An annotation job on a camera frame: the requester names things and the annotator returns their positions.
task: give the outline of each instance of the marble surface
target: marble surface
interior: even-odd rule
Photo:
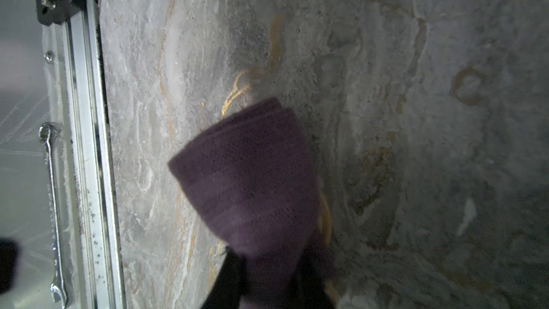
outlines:
[[[199,307],[222,244],[166,162],[272,95],[330,202],[340,308],[545,307],[548,4],[100,0],[128,308]]]

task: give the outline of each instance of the purple towel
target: purple towel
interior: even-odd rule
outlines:
[[[295,114],[277,99],[210,127],[168,165],[210,230],[244,257],[242,307],[280,307],[304,251],[326,255],[315,170]]]

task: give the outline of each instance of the folded cloth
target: folded cloth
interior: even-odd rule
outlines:
[[[319,191],[298,120],[275,98],[236,113],[168,163],[209,229],[244,258],[243,303],[283,307],[318,241]]]

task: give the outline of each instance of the screw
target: screw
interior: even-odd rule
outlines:
[[[53,62],[54,57],[55,57],[55,54],[53,54],[53,52],[51,50],[45,52],[45,54],[44,54],[45,61],[49,64],[51,64]]]
[[[55,9],[55,0],[40,0],[40,3],[50,10]]]

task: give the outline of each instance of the silver wrench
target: silver wrench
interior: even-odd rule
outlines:
[[[53,142],[58,134],[58,129],[50,122],[45,122],[38,131],[40,142],[45,148],[45,164],[49,171],[49,199],[51,200],[51,228],[53,230],[53,243],[51,249],[55,253],[54,265],[55,276],[51,282],[51,297],[54,302],[61,301],[61,308],[67,305],[67,294],[65,292],[65,278],[63,277],[63,266],[61,264],[61,249],[59,248],[59,216],[57,213],[57,195],[55,193],[55,176],[53,172]]]

